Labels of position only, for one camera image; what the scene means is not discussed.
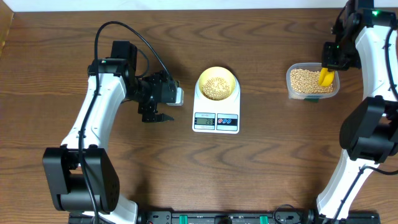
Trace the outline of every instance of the clear plastic container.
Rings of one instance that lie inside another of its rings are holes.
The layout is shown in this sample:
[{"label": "clear plastic container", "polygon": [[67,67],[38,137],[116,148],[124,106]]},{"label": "clear plastic container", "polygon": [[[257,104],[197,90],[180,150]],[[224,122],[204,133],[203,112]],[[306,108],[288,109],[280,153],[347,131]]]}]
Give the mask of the clear plastic container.
[{"label": "clear plastic container", "polygon": [[286,73],[286,82],[287,82],[287,90],[289,92],[290,99],[323,99],[335,96],[340,89],[340,80],[338,78],[338,72],[335,71],[335,78],[333,79],[333,92],[331,93],[299,93],[295,91],[292,87],[292,83],[290,82],[290,73],[293,69],[305,69],[311,72],[320,72],[322,69],[321,63],[297,63],[292,65]]}]

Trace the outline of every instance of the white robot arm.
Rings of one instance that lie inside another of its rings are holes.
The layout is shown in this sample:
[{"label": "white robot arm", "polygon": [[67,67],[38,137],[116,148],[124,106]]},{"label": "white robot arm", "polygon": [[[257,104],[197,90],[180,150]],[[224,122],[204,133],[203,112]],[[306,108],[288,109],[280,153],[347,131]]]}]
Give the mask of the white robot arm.
[{"label": "white robot arm", "polygon": [[[388,127],[385,129],[385,125],[378,124],[381,116],[387,114],[387,108],[397,101],[386,66],[386,39],[396,26],[395,14],[375,10],[372,1],[361,0],[348,1],[343,10],[345,19],[340,20],[339,16],[333,27],[336,42],[327,42],[324,46],[323,67],[334,70],[362,68],[364,101],[341,128],[343,150],[340,161],[326,189],[317,197],[319,216],[334,220],[347,219],[351,203],[373,171],[364,170],[352,186],[360,168],[377,168],[387,156],[396,153],[393,153],[396,140],[391,138],[392,134],[381,134],[387,132]],[[398,81],[396,39],[397,31],[394,30],[387,50],[395,83]]]},{"label": "white robot arm", "polygon": [[[47,148],[43,157],[53,204],[57,210],[83,212],[94,216],[92,199],[82,174],[72,174],[80,163],[80,129],[88,114],[83,136],[86,173],[91,182],[98,215],[112,223],[135,224],[138,206],[119,194],[119,179],[107,156],[109,135],[116,112],[123,99],[139,103],[138,113],[143,122],[173,120],[157,114],[157,104],[183,104],[183,90],[172,80],[168,71],[148,77],[135,77],[137,48],[128,41],[114,41],[110,58],[98,60],[98,80],[95,61],[88,69],[88,91],[83,106],[68,136],[60,148]],[[90,104],[96,87],[99,92]]]}]

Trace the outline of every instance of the digital kitchen scale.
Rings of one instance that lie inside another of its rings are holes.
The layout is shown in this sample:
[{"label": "digital kitchen scale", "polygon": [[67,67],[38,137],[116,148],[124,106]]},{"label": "digital kitchen scale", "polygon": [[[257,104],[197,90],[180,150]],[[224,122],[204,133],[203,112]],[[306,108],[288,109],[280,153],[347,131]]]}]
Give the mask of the digital kitchen scale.
[{"label": "digital kitchen scale", "polygon": [[[220,77],[230,86],[230,94],[223,100],[211,100],[203,93],[203,86]],[[227,69],[212,67],[205,70],[195,86],[192,129],[202,133],[236,134],[239,132],[241,88],[236,77]]]}]

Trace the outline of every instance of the yellow scoop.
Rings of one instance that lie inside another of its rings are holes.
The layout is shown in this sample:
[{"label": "yellow scoop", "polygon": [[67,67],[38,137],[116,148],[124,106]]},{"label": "yellow scoop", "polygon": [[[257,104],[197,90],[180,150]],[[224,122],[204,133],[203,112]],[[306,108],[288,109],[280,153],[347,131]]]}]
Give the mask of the yellow scoop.
[{"label": "yellow scoop", "polygon": [[322,68],[321,74],[319,76],[319,81],[318,84],[320,86],[330,86],[330,84],[333,82],[333,79],[335,78],[335,72],[329,72],[327,68]]}]

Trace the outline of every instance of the wooden table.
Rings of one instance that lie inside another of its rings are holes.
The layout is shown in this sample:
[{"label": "wooden table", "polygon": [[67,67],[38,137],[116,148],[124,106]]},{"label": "wooden table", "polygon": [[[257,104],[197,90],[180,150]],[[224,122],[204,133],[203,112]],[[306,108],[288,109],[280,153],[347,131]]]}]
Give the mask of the wooden table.
[{"label": "wooden table", "polygon": [[[361,71],[340,72],[341,89],[311,103],[287,97],[294,63],[319,62],[339,9],[17,13],[0,59],[0,222],[65,223],[54,209],[42,166],[72,127],[87,89],[94,38],[106,21],[133,26],[158,51],[185,90],[183,107],[160,105],[173,122],[144,124],[137,103],[121,105],[109,156],[121,192],[145,208],[264,211],[283,203],[314,208],[341,148],[343,120],[362,98]],[[113,40],[130,40],[161,69],[149,49],[123,27],[107,27],[99,56]],[[202,71],[229,68],[241,84],[238,135],[191,130],[193,89]],[[139,56],[137,73],[146,67]],[[398,157],[381,166],[398,168]],[[352,210],[377,210],[397,223],[398,177],[372,174]]]}]

